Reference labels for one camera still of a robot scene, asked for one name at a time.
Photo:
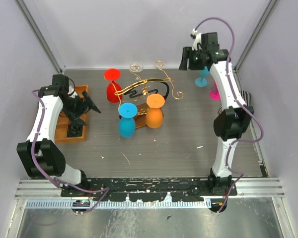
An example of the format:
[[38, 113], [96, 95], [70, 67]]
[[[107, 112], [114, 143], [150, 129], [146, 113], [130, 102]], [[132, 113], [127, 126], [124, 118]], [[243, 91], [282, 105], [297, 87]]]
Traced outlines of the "light blue wine glass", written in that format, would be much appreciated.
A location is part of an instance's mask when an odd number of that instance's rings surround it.
[[195, 84], [198, 87], [205, 87], [207, 85], [206, 77], [210, 75], [208, 68], [205, 66], [202, 70], [199, 71], [200, 77], [195, 79]]

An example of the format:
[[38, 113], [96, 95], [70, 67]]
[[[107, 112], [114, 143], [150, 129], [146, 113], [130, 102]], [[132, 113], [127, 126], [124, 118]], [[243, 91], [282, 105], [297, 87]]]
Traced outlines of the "wooden compartment tray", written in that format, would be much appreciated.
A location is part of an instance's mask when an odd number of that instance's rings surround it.
[[[82, 95], [83, 91], [89, 93], [88, 85], [80, 85], [75, 87], [76, 93], [84, 100]], [[88, 114], [80, 117], [85, 123], [88, 123]], [[73, 126], [70, 120], [66, 117], [63, 111], [60, 112], [57, 126], [55, 130], [55, 143], [71, 143], [71, 142], [84, 142], [87, 138], [87, 126]]]

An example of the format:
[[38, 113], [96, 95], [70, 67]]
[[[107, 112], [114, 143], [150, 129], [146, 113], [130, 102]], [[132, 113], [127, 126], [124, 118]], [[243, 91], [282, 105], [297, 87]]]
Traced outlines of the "magenta wine glass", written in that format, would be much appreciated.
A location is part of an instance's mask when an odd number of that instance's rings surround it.
[[221, 100], [221, 97], [220, 97], [220, 94], [219, 94], [219, 91], [218, 91], [218, 87], [217, 87], [217, 84], [214, 82], [214, 90], [212, 90], [210, 93], [209, 93], [209, 97], [213, 100], [213, 101], [220, 101]]

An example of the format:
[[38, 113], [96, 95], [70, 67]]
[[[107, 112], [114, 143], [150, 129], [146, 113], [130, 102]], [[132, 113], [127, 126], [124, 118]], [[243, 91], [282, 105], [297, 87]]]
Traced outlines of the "clear wine glass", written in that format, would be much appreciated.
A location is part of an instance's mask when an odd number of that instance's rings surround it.
[[136, 81], [140, 81], [139, 73], [143, 70], [144, 64], [141, 61], [134, 61], [129, 65], [129, 72], [136, 77]]

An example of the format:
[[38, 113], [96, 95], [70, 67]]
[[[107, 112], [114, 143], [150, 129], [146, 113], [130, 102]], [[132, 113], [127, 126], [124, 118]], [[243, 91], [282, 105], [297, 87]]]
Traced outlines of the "gold wire wine glass rack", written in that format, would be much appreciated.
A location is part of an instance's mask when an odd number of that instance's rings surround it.
[[[164, 62], [161, 60], [157, 60], [154, 64], [154, 67], [160, 71], [162, 71], [165, 74], [165, 78], [147, 78], [142, 79], [140, 81], [137, 81], [124, 89], [116, 92], [116, 95], [122, 95], [122, 96], [129, 96], [130, 100], [129, 102], [136, 102], [136, 101], [144, 101], [147, 99], [147, 97], [150, 95], [150, 93], [158, 93], [157, 89], [149, 90], [150, 83], [162, 83], [166, 86], [166, 93], [163, 96], [164, 99], [167, 99], [169, 94], [172, 94], [172, 97], [175, 100], [181, 100], [184, 97], [183, 92], [178, 91], [177, 94], [174, 94], [174, 84], [172, 81], [172, 78], [169, 77], [169, 75], [166, 73], [166, 71], [163, 69]], [[122, 99], [119, 102], [119, 106], [125, 103], [126, 101], [123, 101]]]

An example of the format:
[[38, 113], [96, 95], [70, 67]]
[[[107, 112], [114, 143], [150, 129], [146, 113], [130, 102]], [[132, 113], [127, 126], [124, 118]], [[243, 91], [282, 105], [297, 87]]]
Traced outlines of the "orange wine glass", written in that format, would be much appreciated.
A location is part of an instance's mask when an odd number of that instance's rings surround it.
[[149, 110], [146, 114], [146, 125], [150, 128], [159, 128], [163, 123], [163, 113], [161, 107], [165, 103], [165, 99], [160, 94], [151, 94], [146, 100]]

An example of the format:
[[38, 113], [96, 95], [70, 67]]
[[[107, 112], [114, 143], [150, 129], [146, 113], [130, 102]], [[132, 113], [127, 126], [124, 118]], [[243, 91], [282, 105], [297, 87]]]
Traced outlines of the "striped cloth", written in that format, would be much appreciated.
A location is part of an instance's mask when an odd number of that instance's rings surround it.
[[[246, 107], [250, 107], [252, 106], [252, 96], [249, 92], [245, 91], [245, 90], [239, 90], [239, 92], [235, 92], [236, 96], [237, 96], [237, 100], [240, 102], [240, 103], [244, 103], [244, 105]], [[234, 108], [236, 106], [238, 106], [238, 104], [234, 101], [235, 98], [232, 94], [232, 92], [229, 93], [228, 96], [225, 97], [225, 99], [221, 99], [221, 106], [219, 107], [219, 110], [218, 110], [218, 115], [220, 115], [223, 111], [223, 106], [226, 106], [226, 109], [229, 107], [229, 106], [233, 106]]]

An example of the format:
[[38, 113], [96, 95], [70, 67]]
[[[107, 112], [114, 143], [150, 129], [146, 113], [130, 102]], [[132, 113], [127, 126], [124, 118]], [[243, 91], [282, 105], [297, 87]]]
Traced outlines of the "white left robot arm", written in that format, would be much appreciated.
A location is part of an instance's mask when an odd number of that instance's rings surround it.
[[29, 136], [18, 143], [16, 151], [31, 179], [47, 179], [56, 187], [69, 185], [77, 196], [85, 196], [91, 193], [86, 174], [66, 163], [55, 144], [55, 132], [60, 113], [71, 125], [85, 126], [80, 117], [100, 110], [86, 91], [80, 97], [70, 82], [67, 76], [54, 74], [51, 85], [33, 90], [39, 104], [37, 116]]

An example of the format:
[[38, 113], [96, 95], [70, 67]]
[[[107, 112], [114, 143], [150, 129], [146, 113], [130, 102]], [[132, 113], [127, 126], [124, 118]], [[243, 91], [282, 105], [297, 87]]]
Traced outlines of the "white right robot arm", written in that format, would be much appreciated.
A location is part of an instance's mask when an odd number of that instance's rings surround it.
[[213, 195], [220, 195], [232, 184], [232, 161], [237, 141], [246, 132], [254, 113], [242, 98], [234, 75], [228, 50], [220, 49], [216, 32], [198, 33], [192, 30], [194, 43], [184, 47], [180, 70], [207, 68], [220, 96], [222, 111], [213, 123], [218, 138], [215, 162], [210, 169], [207, 186]]

